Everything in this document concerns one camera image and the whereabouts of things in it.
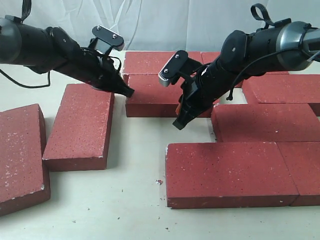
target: white curtain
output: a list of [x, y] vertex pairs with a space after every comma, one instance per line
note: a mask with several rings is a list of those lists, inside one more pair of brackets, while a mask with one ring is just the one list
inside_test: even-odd
[[[103, 25], [123, 36], [130, 51], [219, 51], [234, 30], [262, 25], [250, 12], [264, 4], [275, 22], [285, 18], [320, 27], [320, 0], [33, 0], [24, 22], [62, 27], [81, 46]], [[1, 0], [0, 17], [21, 16], [22, 0]]]

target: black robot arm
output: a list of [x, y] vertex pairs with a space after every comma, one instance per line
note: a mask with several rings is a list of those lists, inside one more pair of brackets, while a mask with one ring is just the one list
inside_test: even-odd
[[[95, 89], [131, 97], [134, 90], [120, 75], [121, 61], [109, 56], [112, 49], [121, 51], [124, 39], [100, 25], [92, 29], [88, 47], [80, 47], [60, 27], [41, 29], [23, 23], [31, 11], [31, 0], [23, 0], [22, 17], [0, 18], [0, 64], [21, 65], [37, 74], [56, 71]], [[118, 59], [118, 69], [114, 60]], [[1, 71], [7, 78], [11, 77]], [[38, 88], [43, 86], [21, 87]]]
[[[263, 18], [258, 16], [257, 8]], [[267, 9], [259, 3], [250, 10], [256, 20], [265, 22], [264, 28], [251, 34], [235, 30], [224, 41], [220, 55], [207, 64], [180, 50], [159, 72], [159, 81], [165, 87], [184, 79], [173, 123], [179, 130], [228, 91], [227, 100], [232, 100], [234, 87], [243, 80], [267, 72], [301, 71], [312, 61], [320, 62], [320, 29], [290, 18], [272, 22]]]

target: white backdrop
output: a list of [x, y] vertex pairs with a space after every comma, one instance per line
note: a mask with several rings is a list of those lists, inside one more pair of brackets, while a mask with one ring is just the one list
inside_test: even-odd
[[[123, 36], [130, 51], [219, 51], [233, 30], [261, 26], [250, 12], [264, 4], [275, 22], [284, 18], [320, 27], [319, 0], [33, 0], [24, 22], [59, 26], [81, 46], [103, 25]], [[1, 0], [0, 17], [21, 16], [22, 0]]]

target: debris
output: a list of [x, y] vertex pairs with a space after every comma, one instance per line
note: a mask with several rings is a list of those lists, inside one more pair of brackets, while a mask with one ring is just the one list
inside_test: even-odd
[[156, 182], [156, 184], [158, 184], [158, 185], [162, 185], [162, 184], [164, 183], [164, 181], [162, 181], [162, 180], [155, 180], [155, 182]]

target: table surface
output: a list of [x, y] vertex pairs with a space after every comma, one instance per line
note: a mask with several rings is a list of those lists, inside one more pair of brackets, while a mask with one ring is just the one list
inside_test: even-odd
[[[125, 52], [112, 52], [124, 60]], [[14, 79], [43, 85], [47, 76], [26, 67], [0, 65]], [[319, 74], [318, 63], [292, 74]], [[25, 89], [0, 76], [0, 111], [38, 103], [50, 134], [67, 84], [57, 72], [51, 87]], [[241, 89], [234, 100], [246, 104]], [[165, 148], [169, 143], [215, 139], [210, 119], [178, 131], [174, 118], [127, 118], [116, 95], [108, 169], [51, 172], [51, 199], [0, 217], [0, 240], [320, 239], [320, 206], [174, 210], [166, 207]], [[156, 180], [163, 180], [159, 185]]]

